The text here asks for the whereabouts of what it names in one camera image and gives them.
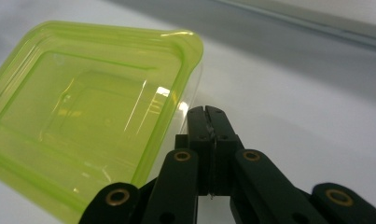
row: black metal part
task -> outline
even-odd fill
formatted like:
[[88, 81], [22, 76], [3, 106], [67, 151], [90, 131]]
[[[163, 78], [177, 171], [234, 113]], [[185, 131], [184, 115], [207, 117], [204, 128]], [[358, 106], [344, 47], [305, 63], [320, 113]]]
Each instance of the black metal part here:
[[169, 152], [141, 223], [196, 223], [199, 158], [189, 149]]
[[244, 148], [221, 109], [213, 106], [192, 108], [188, 112], [188, 134], [177, 136], [175, 148], [185, 147], [199, 155], [199, 194], [229, 196], [233, 173], [230, 160], [238, 149]]
[[234, 161], [237, 181], [260, 223], [327, 223], [266, 155], [239, 150]]
[[189, 110], [187, 147], [199, 156], [199, 195], [210, 193], [210, 171], [212, 151], [214, 150], [213, 132], [202, 106]]
[[240, 138], [231, 127], [225, 112], [212, 106], [206, 106], [205, 111], [216, 136], [212, 156], [210, 192], [213, 195], [230, 196], [233, 183], [231, 159], [234, 153], [240, 149]]
[[310, 195], [295, 188], [263, 153], [244, 149], [225, 113], [188, 112], [188, 134], [175, 137], [157, 179], [102, 189], [79, 223], [196, 223], [198, 195], [230, 196], [237, 224], [376, 223], [376, 208], [348, 188], [322, 184]]
[[149, 202], [150, 194], [155, 187], [156, 181], [157, 178], [151, 180], [139, 189], [139, 202], [135, 206], [129, 223], [141, 223], [143, 214], [146, 211], [147, 202]]
[[135, 186], [124, 183], [111, 184], [98, 192], [79, 223], [129, 223], [138, 201], [139, 191]]
[[376, 223], [376, 208], [346, 187], [317, 185], [310, 201], [330, 223]]

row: white table surface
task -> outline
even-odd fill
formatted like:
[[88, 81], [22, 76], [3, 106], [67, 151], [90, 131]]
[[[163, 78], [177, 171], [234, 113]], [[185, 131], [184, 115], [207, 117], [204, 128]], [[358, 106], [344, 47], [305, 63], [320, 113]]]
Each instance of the white table surface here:
[[[296, 187], [335, 182], [376, 206], [375, 48], [216, 1], [0, 0], [0, 65], [48, 20], [196, 32], [204, 56], [194, 105], [223, 109], [244, 145]], [[227, 197], [199, 207], [198, 223], [233, 223]], [[0, 223], [60, 221], [0, 182]]]

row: container lid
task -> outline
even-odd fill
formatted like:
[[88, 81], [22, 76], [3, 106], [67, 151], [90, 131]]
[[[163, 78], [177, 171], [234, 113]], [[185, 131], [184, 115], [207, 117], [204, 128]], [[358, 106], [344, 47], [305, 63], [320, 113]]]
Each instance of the container lid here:
[[141, 187], [201, 57], [190, 31], [35, 27], [0, 68], [0, 178], [67, 222]]

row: white surface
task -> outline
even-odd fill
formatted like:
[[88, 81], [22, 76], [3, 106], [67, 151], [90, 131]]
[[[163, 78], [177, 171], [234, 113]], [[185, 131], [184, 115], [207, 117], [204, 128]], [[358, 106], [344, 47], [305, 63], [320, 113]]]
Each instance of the white surface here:
[[[336, 182], [376, 206], [376, 49], [212, 1], [0, 0], [0, 65], [47, 20], [195, 31], [195, 105], [223, 109], [298, 188]], [[198, 223], [233, 223], [228, 198], [199, 207]], [[0, 183], [0, 223], [13, 222], [58, 223]]]
[[376, 46], [376, 0], [220, 0]]

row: translucent plastic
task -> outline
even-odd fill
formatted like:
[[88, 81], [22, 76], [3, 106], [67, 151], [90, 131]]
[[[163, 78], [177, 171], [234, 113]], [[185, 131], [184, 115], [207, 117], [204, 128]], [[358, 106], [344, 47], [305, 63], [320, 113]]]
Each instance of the translucent plastic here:
[[34, 28], [0, 68], [0, 178], [66, 222], [110, 183], [142, 186], [201, 57], [190, 31]]

